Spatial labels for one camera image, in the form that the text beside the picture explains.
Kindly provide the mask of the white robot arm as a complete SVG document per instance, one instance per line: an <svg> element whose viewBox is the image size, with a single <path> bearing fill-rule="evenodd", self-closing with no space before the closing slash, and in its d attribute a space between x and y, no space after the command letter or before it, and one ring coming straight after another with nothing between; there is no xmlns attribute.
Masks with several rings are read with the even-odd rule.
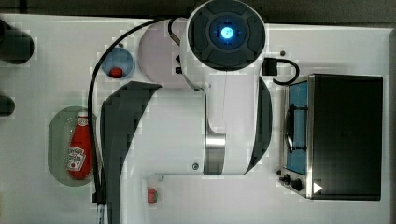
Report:
<svg viewBox="0 0 396 224"><path fill-rule="evenodd" d="M131 81L103 101L108 224L149 224L154 175L244 175L261 159L272 131L265 40L252 7L210 0L180 37L188 88Z"/></svg>

